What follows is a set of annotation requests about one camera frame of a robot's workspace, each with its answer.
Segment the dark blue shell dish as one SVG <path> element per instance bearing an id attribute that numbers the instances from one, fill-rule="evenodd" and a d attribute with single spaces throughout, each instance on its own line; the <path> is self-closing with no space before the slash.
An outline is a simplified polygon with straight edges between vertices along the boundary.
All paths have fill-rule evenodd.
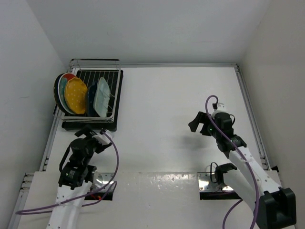
<path id="1" fill-rule="evenodd" d="M 86 115 L 88 117 L 98 117 L 94 109 L 94 98 L 97 91 L 97 81 L 94 81 L 91 86 L 88 87 L 86 96 L 85 96 L 85 104 L 86 104 Z"/>

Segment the light green rectangular plate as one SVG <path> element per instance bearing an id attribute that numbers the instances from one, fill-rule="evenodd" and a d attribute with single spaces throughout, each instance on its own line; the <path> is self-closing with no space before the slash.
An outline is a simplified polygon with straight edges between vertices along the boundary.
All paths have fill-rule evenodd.
<path id="1" fill-rule="evenodd" d="M 94 97 L 93 108 L 101 118 L 105 118 L 108 112 L 110 100 L 110 88 L 104 77 L 101 77 L 97 84 L 97 90 Z"/>

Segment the yellow polka dot plate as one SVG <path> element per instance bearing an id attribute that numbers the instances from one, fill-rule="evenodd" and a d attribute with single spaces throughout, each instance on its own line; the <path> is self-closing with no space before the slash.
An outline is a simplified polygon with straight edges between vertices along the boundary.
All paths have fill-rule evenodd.
<path id="1" fill-rule="evenodd" d="M 77 115 L 83 115 L 86 110 L 86 84 L 79 78 L 70 79 L 65 86 L 64 98 L 67 106 Z"/>

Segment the red and teal round plate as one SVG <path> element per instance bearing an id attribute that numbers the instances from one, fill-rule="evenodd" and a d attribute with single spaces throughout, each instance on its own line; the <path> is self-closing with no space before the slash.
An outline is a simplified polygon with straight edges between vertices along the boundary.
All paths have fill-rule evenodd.
<path id="1" fill-rule="evenodd" d="M 76 76 L 72 73 L 62 73 L 56 78 L 53 86 L 53 94 L 57 107 L 68 115 L 74 115 L 75 113 L 68 107 L 64 92 L 67 82 L 73 78 L 76 78 Z"/>

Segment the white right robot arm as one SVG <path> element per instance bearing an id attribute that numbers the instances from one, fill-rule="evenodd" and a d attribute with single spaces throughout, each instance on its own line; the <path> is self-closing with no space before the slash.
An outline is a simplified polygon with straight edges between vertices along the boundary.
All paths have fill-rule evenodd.
<path id="1" fill-rule="evenodd" d="M 188 124 L 195 132 L 216 140 L 229 163 L 218 165 L 214 177 L 218 185 L 229 186 L 253 212 L 253 223 L 260 229 L 283 229 L 296 224 L 296 197 L 269 177 L 253 158 L 246 142 L 234 133 L 234 121 L 224 104 L 214 103 L 214 112 L 198 112 Z"/>

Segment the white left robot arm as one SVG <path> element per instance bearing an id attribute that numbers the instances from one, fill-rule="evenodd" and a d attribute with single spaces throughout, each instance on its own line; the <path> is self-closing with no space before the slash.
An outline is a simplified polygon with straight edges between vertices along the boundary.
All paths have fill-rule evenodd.
<path id="1" fill-rule="evenodd" d="M 93 184 L 95 166 L 90 165 L 94 154 L 111 147 L 109 131 L 96 133 L 89 126 L 75 133 L 59 166 L 60 177 L 55 207 L 47 224 L 48 229 L 75 229 L 84 199 Z"/>

